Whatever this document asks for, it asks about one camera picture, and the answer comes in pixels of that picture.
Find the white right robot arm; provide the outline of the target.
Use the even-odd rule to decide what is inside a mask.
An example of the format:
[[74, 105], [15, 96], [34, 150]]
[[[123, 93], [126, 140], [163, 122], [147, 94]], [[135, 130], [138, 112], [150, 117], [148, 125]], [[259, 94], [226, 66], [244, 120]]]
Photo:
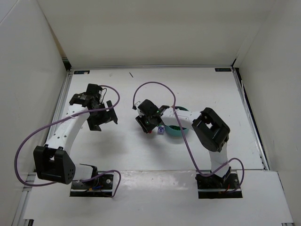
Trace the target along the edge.
[[222, 188], [231, 173], [227, 154], [230, 128], [211, 108], [191, 112], [163, 105], [157, 107], [150, 100], [138, 101], [133, 109], [138, 112], [136, 121], [145, 133], [156, 126], [182, 126], [194, 131], [202, 146], [209, 151], [211, 170], [201, 177], [209, 188]]

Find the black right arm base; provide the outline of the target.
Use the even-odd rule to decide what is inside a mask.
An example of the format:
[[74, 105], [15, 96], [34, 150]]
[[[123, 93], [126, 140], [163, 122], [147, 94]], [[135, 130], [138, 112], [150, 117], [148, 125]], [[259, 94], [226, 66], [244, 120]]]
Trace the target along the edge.
[[239, 179], [236, 172], [230, 173], [228, 178], [222, 182], [215, 175], [202, 177], [197, 174], [198, 198], [199, 199], [237, 199], [243, 198], [242, 191], [238, 187]]

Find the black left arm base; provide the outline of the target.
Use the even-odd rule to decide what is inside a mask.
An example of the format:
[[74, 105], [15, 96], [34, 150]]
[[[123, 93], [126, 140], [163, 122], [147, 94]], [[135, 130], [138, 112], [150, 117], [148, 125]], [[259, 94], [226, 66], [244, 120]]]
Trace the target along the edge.
[[106, 173], [89, 182], [72, 182], [70, 197], [111, 197], [114, 173]]

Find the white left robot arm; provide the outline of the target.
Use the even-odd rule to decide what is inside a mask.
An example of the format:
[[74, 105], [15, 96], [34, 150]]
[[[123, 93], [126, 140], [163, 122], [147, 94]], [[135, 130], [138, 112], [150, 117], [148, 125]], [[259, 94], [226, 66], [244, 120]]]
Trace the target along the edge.
[[72, 96], [66, 117], [59, 123], [53, 136], [33, 151], [39, 179], [67, 185], [72, 181], [91, 183], [96, 180], [97, 168], [75, 164], [70, 151], [85, 122], [91, 131], [101, 131], [101, 124], [118, 122], [114, 104], [110, 100], [103, 101], [107, 89], [108, 86], [88, 84], [85, 92]]

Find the green square lego brick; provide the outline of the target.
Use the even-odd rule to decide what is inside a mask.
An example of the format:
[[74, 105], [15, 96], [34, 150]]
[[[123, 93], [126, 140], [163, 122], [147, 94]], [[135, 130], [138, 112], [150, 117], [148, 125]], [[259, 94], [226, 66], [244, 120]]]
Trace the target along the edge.
[[178, 126], [170, 126], [170, 128], [173, 130], [181, 130], [180, 127], [178, 127]]

